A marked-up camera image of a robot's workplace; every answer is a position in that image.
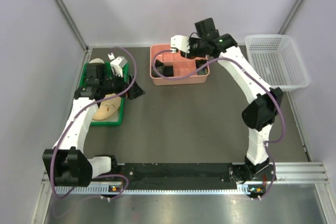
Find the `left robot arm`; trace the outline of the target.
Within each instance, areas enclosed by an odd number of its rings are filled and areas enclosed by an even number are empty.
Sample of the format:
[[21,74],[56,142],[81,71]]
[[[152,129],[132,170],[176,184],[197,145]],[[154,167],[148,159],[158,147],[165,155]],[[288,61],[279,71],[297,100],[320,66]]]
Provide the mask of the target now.
[[66,127],[54,146],[43,153],[50,182],[55,187],[87,187],[100,175],[107,180],[116,179],[119,168],[113,155],[86,158],[86,136],[91,126],[120,125],[124,99],[143,94],[128,74],[128,63],[123,57],[110,63],[94,59],[86,64]]

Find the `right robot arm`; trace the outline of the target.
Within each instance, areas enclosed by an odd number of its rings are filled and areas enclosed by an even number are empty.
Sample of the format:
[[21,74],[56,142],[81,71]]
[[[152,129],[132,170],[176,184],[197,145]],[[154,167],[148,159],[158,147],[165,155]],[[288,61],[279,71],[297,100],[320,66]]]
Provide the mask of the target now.
[[233,165],[231,178],[244,183],[264,174],[270,158],[267,154],[270,131],[277,115],[283,91],[266,83],[244,57],[236,40],[230,34],[220,35],[212,18],[195,23],[197,38],[188,40],[186,56],[211,56],[218,60],[241,88],[248,106],[242,119],[248,127],[248,150],[242,166]]

